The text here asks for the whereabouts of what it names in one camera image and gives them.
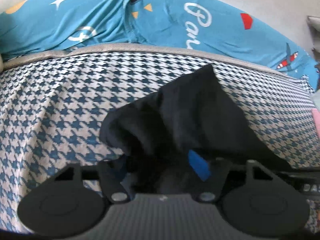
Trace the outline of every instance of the blue tab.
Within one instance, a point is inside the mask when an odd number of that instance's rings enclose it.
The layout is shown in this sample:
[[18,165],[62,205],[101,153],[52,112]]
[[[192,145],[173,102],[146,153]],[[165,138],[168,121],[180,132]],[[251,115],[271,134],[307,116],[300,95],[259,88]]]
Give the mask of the blue tab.
[[189,164],[195,173],[202,181],[206,181],[211,176],[211,171],[207,161],[193,150],[189,150],[188,158]]

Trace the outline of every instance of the metal screw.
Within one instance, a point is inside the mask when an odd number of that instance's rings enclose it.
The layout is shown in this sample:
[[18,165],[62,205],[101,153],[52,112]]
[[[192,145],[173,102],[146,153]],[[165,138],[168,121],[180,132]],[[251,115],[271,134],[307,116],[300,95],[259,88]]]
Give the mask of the metal screw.
[[200,194],[199,198],[203,202],[211,202],[216,198],[216,196],[215,196],[215,194],[213,194],[211,192],[202,192]]
[[310,190],[310,188],[311,188],[311,186],[310,186],[309,184],[305,184],[305,185],[303,186],[303,191],[304,191],[304,192],[308,192],[308,191]]
[[317,187],[317,185],[313,185],[313,186],[312,186],[311,192],[318,192],[318,187]]
[[116,192],[111,195],[111,198],[113,201],[125,201],[128,198],[128,196],[126,193]]

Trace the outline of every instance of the gray ribbed surface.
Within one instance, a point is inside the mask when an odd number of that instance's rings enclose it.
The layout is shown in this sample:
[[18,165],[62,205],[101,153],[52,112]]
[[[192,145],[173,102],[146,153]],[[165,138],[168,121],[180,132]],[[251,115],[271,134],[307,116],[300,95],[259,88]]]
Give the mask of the gray ribbed surface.
[[190,195],[137,195],[134,201],[112,206],[104,219],[69,240],[258,240],[237,231],[210,204]]

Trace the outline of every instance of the red shape print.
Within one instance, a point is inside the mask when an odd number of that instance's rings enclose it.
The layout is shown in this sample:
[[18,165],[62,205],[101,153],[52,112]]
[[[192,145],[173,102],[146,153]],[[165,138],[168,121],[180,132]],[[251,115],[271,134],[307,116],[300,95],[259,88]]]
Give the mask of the red shape print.
[[247,13],[241,13],[241,18],[243,21],[244,28],[246,30],[250,30],[253,22],[253,19],[251,18],[251,16]]
[[292,54],[291,56],[290,56],[290,61],[292,62],[292,61],[294,61],[295,60],[295,56],[294,56],[294,54]]
[[287,62],[287,60],[285,59],[284,61],[282,61],[282,62],[281,62],[281,64],[282,64],[282,66],[284,66],[284,67],[285,67],[285,66],[287,66],[287,65],[288,65],[288,62]]

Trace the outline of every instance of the orange triangle print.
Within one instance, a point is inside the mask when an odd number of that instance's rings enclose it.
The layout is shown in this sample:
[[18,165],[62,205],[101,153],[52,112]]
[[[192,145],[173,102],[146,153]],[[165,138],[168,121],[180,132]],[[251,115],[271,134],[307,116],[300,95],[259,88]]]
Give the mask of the orange triangle print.
[[152,12],[152,5],[151,5],[151,3],[147,4],[144,8],[145,8],[146,10],[148,10],[149,12]]
[[135,19],[137,19],[138,15],[139,15],[139,12],[132,12],[131,14]]
[[16,11],[18,11],[18,10],[22,7],[22,5],[23,5],[26,1],[28,1],[28,0],[22,1],[22,2],[20,2],[20,3],[18,3],[18,4],[16,4],[16,5],[10,7],[9,9],[7,9],[7,10],[5,11],[5,13],[6,13],[6,14],[15,13]]

